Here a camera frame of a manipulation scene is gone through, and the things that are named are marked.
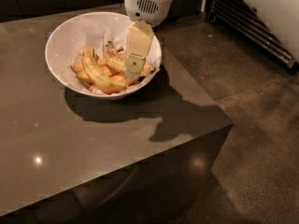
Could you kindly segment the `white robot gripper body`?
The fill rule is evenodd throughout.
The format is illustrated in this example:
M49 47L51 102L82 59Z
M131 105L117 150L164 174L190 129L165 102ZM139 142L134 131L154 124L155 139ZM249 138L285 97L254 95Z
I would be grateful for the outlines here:
M127 16L131 21L146 21L152 27L167 17L173 0L124 0Z

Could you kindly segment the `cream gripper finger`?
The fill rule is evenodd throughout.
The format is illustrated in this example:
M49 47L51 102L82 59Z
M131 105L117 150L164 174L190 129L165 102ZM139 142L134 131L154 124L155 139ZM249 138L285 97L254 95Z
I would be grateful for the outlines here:
M140 77L153 37L151 25L145 21L136 21L129 27L125 58L125 74L129 79Z

